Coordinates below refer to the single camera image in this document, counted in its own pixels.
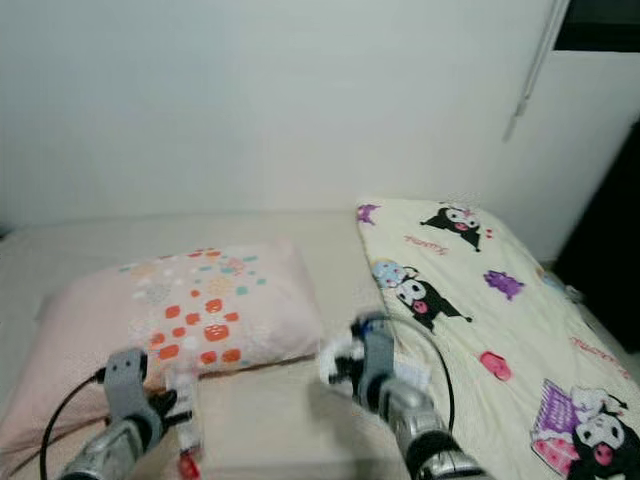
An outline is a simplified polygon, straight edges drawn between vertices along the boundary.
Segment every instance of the cartoon print blanket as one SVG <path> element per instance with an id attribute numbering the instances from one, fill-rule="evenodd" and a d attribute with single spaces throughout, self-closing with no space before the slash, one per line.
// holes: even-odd
<path id="1" fill-rule="evenodd" d="M 357 222 L 390 314 L 427 327 L 443 352 L 456 439 L 497 480 L 640 479 L 640 388 L 502 222 L 390 199 L 363 201 Z M 415 332 L 394 328 L 437 364 Z M 432 376 L 446 422 L 446 383 Z"/>

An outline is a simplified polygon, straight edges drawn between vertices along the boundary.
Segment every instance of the pillow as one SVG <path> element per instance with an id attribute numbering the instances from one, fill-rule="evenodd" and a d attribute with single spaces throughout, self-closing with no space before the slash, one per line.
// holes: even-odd
<path id="1" fill-rule="evenodd" d="M 321 341 L 313 288 L 290 242 L 198 249 L 89 275 L 46 307 L 0 423 L 0 464 L 6 472 L 35 453 L 60 401 L 114 351 L 145 348 L 146 386 L 157 388 L 173 362 L 229 371 L 307 356 Z M 103 388 L 89 385 L 53 437 L 107 412 Z"/>

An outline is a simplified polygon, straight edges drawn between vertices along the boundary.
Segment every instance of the pink heart print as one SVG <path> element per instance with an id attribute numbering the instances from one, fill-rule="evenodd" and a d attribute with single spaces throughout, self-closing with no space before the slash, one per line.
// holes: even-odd
<path id="1" fill-rule="evenodd" d="M 493 352 L 487 350 L 480 355 L 480 363 L 482 363 L 487 370 L 493 373 L 498 380 L 506 382 L 511 378 L 511 369 L 507 365 L 507 361 L 500 355 L 496 355 Z"/>

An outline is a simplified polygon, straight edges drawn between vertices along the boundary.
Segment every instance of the robotic hand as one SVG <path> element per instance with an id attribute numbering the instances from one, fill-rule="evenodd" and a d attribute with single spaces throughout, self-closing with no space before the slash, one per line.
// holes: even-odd
<path id="1" fill-rule="evenodd" d="M 351 333 L 355 342 L 364 344 L 364 357 L 335 357 L 337 373 L 329 376 L 329 383 L 350 381 L 354 401 L 387 422 L 412 479 L 491 480 L 460 449 L 431 398 L 394 375 L 393 337 L 386 330 L 387 322 L 381 313 L 356 320 Z"/>
<path id="2" fill-rule="evenodd" d="M 124 480 L 169 427 L 191 418 L 190 412 L 167 416 L 177 400 L 175 390 L 147 398 L 142 386 L 146 372 L 147 355 L 140 349 L 109 357 L 104 387 L 110 424 L 66 466 L 59 480 Z"/>

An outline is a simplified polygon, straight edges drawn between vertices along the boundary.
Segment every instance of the white wall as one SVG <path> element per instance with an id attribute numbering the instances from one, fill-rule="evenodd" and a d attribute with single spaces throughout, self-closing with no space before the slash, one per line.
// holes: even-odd
<path id="1" fill-rule="evenodd" d="M 0 0 L 13 224 L 460 198 L 555 255 L 640 111 L 640 57 L 555 53 L 550 0 Z"/>

